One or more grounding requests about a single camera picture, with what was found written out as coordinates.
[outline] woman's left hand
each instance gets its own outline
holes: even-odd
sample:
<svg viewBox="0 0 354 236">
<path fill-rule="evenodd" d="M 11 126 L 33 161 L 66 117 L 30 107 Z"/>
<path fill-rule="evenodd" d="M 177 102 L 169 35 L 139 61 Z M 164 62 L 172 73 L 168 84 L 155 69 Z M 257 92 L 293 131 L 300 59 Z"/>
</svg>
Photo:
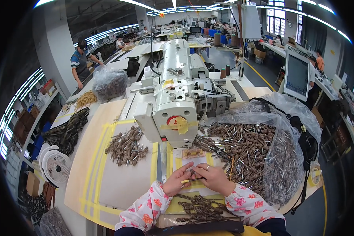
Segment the woman's left hand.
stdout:
<svg viewBox="0 0 354 236">
<path fill-rule="evenodd" d="M 195 174 L 191 175 L 190 171 L 186 171 L 187 169 L 189 169 L 193 165 L 194 165 L 193 162 L 189 162 L 171 174 L 171 176 L 168 178 L 168 180 L 163 185 L 163 191 L 165 192 L 166 195 L 168 195 L 168 197 L 173 197 L 174 195 L 176 195 L 177 193 L 180 192 L 181 187 L 183 185 L 181 183 L 181 181 L 184 181 L 184 180 L 187 180 L 190 178 L 192 178 L 192 179 L 195 178 Z M 185 187 L 189 187 L 189 186 L 191 186 L 191 183 L 185 184 Z"/>
</svg>

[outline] orange shirt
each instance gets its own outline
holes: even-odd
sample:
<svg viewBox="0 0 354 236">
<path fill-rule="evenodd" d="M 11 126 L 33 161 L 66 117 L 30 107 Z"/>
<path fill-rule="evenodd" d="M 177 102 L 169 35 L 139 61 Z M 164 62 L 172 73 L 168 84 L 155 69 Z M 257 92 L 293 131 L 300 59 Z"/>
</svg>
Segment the orange shirt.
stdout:
<svg viewBox="0 0 354 236">
<path fill-rule="evenodd" d="M 324 71 L 324 59 L 322 57 L 317 57 L 316 58 L 317 62 L 317 67 L 319 68 L 320 71 Z"/>
</svg>

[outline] industrial sewing machine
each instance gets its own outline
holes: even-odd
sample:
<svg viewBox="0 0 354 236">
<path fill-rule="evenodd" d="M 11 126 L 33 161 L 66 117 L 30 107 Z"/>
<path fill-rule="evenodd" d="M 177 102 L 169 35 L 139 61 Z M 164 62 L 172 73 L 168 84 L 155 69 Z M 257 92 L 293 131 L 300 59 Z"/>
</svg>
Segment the industrial sewing machine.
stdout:
<svg viewBox="0 0 354 236">
<path fill-rule="evenodd" d="M 163 57 L 161 75 L 141 80 L 140 95 L 153 93 L 153 99 L 139 102 L 134 118 L 151 142 L 168 141 L 173 148 L 188 148 L 198 126 L 227 111 L 236 98 L 222 87 L 225 79 L 209 78 L 207 67 L 199 55 L 190 54 L 186 40 L 168 41 Z"/>
</svg>

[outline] floral sleeve cover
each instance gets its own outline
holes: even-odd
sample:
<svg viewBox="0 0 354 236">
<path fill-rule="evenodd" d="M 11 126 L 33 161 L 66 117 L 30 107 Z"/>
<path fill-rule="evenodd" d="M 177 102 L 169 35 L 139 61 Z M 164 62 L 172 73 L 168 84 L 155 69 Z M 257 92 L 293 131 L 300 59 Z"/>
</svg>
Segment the floral sleeve cover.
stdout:
<svg viewBox="0 0 354 236">
<path fill-rule="evenodd" d="M 115 225 L 115 230 L 122 227 L 135 227 L 143 231 L 151 229 L 159 215 L 166 211 L 172 198 L 164 193 L 161 182 L 153 182 L 143 196 L 119 214 L 120 222 Z"/>
<path fill-rule="evenodd" d="M 245 225 L 256 227 L 272 218 L 286 221 L 285 217 L 267 204 L 260 195 L 240 184 L 236 184 L 235 190 L 225 200 L 227 209 L 240 216 Z"/>
</svg>

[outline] hand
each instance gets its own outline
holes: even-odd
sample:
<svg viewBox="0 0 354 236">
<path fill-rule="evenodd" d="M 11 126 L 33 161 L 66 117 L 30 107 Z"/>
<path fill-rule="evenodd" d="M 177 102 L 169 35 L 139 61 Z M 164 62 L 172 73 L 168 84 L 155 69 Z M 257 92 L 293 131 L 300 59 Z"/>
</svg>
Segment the hand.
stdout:
<svg viewBox="0 0 354 236">
<path fill-rule="evenodd" d="M 212 167 L 207 163 L 201 163 L 196 167 L 192 167 L 192 169 L 196 172 L 196 178 L 206 178 L 200 181 L 202 181 L 204 186 L 215 192 L 227 197 L 235 190 L 236 184 L 227 179 L 221 167 Z"/>
<path fill-rule="evenodd" d="M 80 89 L 82 89 L 82 88 L 83 88 L 83 83 L 81 83 L 81 81 L 79 80 L 79 81 L 77 82 L 77 86 L 78 86 Z"/>
<path fill-rule="evenodd" d="M 195 178 L 195 174 L 191 175 L 190 171 L 186 171 L 193 165 L 194 162 L 189 162 L 171 174 L 171 176 L 163 185 L 163 191 L 166 195 L 168 195 L 168 197 L 173 197 L 180 192 L 180 189 L 183 185 L 181 181 L 190 179 L 190 177 L 193 179 Z M 185 183 L 185 187 L 189 186 L 191 186 L 191 183 Z"/>
</svg>

